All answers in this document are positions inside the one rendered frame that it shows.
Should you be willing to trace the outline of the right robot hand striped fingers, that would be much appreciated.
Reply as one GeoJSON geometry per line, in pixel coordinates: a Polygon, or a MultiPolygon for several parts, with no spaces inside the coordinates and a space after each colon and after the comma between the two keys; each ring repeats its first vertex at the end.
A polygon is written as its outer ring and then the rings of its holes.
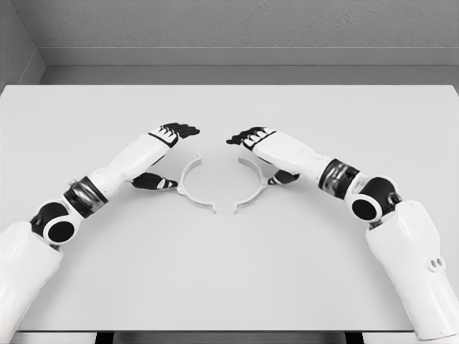
{"type": "Polygon", "coordinates": [[[271,185],[288,184],[303,175],[317,185],[321,168],[314,166],[318,157],[307,145],[268,127],[253,127],[226,140],[229,145],[241,145],[261,160],[278,168],[268,180],[271,185]]]}

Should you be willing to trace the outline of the left robot hand striped fingers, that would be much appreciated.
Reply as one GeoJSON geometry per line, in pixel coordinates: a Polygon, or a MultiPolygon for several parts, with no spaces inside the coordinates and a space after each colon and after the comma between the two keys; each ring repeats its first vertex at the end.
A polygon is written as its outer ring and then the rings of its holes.
{"type": "Polygon", "coordinates": [[[148,173],[146,170],[161,160],[180,140],[199,133],[199,129],[187,124],[161,125],[141,135],[122,150],[110,166],[121,174],[124,181],[131,182],[136,188],[148,190],[175,188],[178,185],[176,181],[148,173]]]}

